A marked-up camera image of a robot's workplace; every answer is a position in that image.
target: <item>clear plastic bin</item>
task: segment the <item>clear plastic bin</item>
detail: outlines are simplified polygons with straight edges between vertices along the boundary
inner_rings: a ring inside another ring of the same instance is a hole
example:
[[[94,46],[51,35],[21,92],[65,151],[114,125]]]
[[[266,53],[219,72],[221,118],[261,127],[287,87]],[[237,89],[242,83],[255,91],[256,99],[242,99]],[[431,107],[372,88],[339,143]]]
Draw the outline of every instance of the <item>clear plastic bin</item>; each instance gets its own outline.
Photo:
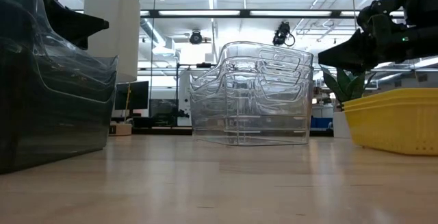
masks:
[[[195,139],[298,145],[309,139],[311,80],[235,71],[191,95]]]
[[[304,51],[275,47],[256,42],[230,42],[222,48],[218,64],[236,56],[248,56],[311,66],[313,55]]]
[[[277,79],[280,79],[283,76],[296,77],[298,79],[311,79],[311,74],[313,73],[311,66],[254,57],[232,57],[223,60],[220,65],[206,72],[201,77],[196,78],[191,76],[191,88],[193,91],[196,91],[201,86],[220,79],[225,73],[233,71],[263,73],[271,76],[276,75],[278,76]]]

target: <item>green leaves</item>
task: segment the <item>green leaves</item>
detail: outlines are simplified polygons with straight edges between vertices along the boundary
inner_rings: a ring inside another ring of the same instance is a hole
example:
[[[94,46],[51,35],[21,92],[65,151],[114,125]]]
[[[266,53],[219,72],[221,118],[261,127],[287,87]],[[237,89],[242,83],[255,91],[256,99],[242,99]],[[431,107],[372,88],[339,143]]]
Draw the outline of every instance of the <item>green leaves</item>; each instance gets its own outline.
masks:
[[[324,73],[324,82],[335,93],[336,99],[343,103],[353,99],[361,98],[366,86],[370,84],[376,73],[373,73],[365,84],[365,73],[359,76],[347,74],[342,69],[337,69],[336,79],[331,75],[330,71],[321,66]]]
[[[342,91],[341,87],[337,83],[336,79],[331,75],[330,71],[324,67],[321,67],[324,72],[324,82],[335,93],[336,99],[339,102],[348,101],[348,97]]]
[[[339,84],[339,87],[342,90],[346,90],[352,79],[350,79],[349,76],[347,76],[345,71],[342,69],[336,69],[336,72],[337,84]]]
[[[363,85],[365,84],[365,73],[355,77],[347,87],[347,95],[350,100],[361,98],[363,95]]]

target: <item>fluorescent light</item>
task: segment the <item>fluorescent light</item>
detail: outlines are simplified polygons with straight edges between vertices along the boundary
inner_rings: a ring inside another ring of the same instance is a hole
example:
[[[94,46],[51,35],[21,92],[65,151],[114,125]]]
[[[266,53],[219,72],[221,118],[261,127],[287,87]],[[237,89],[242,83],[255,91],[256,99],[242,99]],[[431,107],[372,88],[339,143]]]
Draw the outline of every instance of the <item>fluorescent light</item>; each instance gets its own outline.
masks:
[[[358,16],[360,11],[343,11],[341,12],[341,16]]]
[[[365,88],[366,90],[378,90],[378,88],[376,88],[376,87],[367,87],[367,88]],[[329,87],[321,87],[321,90],[331,90]]]
[[[360,13],[360,11],[343,11],[343,12],[341,12],[341,16],[354,16],[354,15],[358,16],[359,13]],[[394,12],[391,12],[391,15],[403,17],[404,12],[403,11],[394,11]]]
[[[417,69],[415,71],[418,73],[436,73],[438,69]]]
[[[384,62],[384,63],[380,63],[380,64],[378,64],[378,65],[376,66],[376,68],[381,68],[381,67],[384,67],[384,66],[389,66],[390,64],[392,64],[392,62]]]
[[[418,63],[412,64],[411,68],[416,69],[419,67],[430,66],[433,64],[437,64],[437,63],[438,63],[438,58],[432,58],[432,59],[422,60]]]
[[[397,77],[397,76],[400,76],[400,75],[401,75],[401,73],[392,74],[392,75],[389,75],[389,76],[386,76],[386,77],[382,77],[381,79],[378,79],[378,81],[385,81],[385,80],[388,80],[388,79],[391,79],[393,77]]]
[[[75,10],[75,12],[82,13],[83,10]],[[151,13],[149,11],[140,11],[140,16],[149,16]]]
[[[173,10],[159,11],[161,16],[239,16],[240,11],[237,10]]]
[[[251,16],[330,16],[331,11],[250,11]]]
[[[394,11],[394,12],[391,12],[390,15],[392,15],[392,16],[404,16],[404,12],[403,11]]]
[[[389,73],[389,72],[393,72],[393,73],[404,73],[404,72],[410,72],[411,69],[371,69],[372,73]]]

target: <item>white cylinder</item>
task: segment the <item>white cylinder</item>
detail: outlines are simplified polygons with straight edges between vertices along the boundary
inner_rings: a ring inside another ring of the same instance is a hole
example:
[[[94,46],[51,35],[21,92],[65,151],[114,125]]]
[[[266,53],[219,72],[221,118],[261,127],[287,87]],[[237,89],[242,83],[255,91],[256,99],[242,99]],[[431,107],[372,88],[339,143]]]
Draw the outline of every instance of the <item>white cylinder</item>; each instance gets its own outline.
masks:
[[[84,13],[109,22],[88,39],[88,53],[94,57],[118,56],[117,82],[137,80],[140,3],[138,0],[85,0]]]

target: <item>yellow plastic basket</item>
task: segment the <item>yellow plastic basket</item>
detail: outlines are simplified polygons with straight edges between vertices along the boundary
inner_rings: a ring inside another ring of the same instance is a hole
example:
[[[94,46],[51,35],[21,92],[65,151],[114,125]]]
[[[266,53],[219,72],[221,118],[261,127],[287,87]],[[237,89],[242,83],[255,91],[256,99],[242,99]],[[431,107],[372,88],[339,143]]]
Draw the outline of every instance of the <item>yellow plastic basket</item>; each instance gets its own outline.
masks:
[[[438,99],[433,97],[438,89],[400,91],[345,103],[353,142],[407,155],[438,155]]]
[[[369,97],[362,97],[344,104],[344,110],[372,107],[380,104],[406,103],[413,101],[438,101],[438,88],[405,88],[382,92]]]

